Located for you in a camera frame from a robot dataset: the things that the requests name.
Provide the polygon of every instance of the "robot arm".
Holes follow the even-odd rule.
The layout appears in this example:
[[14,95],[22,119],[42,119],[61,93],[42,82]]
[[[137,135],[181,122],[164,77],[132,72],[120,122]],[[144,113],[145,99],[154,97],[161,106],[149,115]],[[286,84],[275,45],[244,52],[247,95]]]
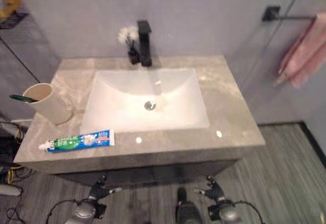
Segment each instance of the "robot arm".
[[99,204],[98,201],[114,192],[120,192],[121,187],[105,189],[106,176],[102,176],[92,186],[89,196],[83,200],[76,208],[74,215],[65,224],[91,224],[95,218],[102,219],[106,210],[106,205]]
[[233,202],[225,199],[224,192],[218,183],[211,176],[208,176],[206,179],[210,189],[195,189],[195,192],[205,195],[216,202],[216,205],[208,207],[210,219],[212,221],[219,220],[222,224],[243,224]]

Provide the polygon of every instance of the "pink towel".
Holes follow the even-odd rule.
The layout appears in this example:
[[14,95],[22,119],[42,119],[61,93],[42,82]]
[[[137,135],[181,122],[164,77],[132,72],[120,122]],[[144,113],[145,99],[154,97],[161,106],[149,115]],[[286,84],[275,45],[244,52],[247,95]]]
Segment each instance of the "pink towel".
[[326,13],[322,13],[317,15],[284,57],[274,86],[289,80],[295,88],[300,88],[325,61]]

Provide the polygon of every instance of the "wood-grain floor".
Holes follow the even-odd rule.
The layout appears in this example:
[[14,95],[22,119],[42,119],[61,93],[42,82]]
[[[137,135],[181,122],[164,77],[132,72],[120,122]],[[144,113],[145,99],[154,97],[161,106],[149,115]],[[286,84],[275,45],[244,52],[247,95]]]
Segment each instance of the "wood-grain floor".
[[[299,125],[261,126],[260,130],[266,147],[251,152],[215,177],[227,197],[255,204],[267,224],[321,223],[320,214],[326,213],[326,169]],[[33,224],[45,223],[48,211],[56,202],[82,199],[89,191],[89,187],[79,183],[41,173],[17,185],[24,188],[20,216]],[[205,188],[204,177],[183,186],[205,222],[211,223],[206,209],[211,201],[192,192],[196,187]],[[107,204],[104,219],[94,223],[174,223],[178,187],[179,184],[170,184],[125,189],[102,201]],[[0,197],[0,223],[17,223],[5,216],[6,209],[15,206],[17,201],[17,197]],[[259,223],[249,207],[238,209],[245,223]],[[63,204],[54,212],[50,223],[64,223],[72,210],[72,204]]]

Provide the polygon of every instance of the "drain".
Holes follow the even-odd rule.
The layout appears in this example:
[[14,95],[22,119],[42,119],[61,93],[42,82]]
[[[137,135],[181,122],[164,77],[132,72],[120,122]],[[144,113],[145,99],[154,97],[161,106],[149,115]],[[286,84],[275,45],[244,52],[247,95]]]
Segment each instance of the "drain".
[[156,103],[154,101],[147,101],[145,104],[144,104],[144,107],[145,109],[147,110],[153,110],[155,109],[156,107]]

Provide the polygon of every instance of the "black towel rack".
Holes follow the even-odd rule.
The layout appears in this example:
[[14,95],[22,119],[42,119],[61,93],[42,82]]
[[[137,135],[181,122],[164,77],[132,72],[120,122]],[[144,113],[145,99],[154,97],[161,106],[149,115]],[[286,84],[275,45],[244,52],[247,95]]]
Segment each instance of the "black towel rack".
[[282,16],[279,15],[281,6],[267,6],[266,10],[261,18],[262,21],[273,21],[273,20],[315,20],[317,15],[315,16]]

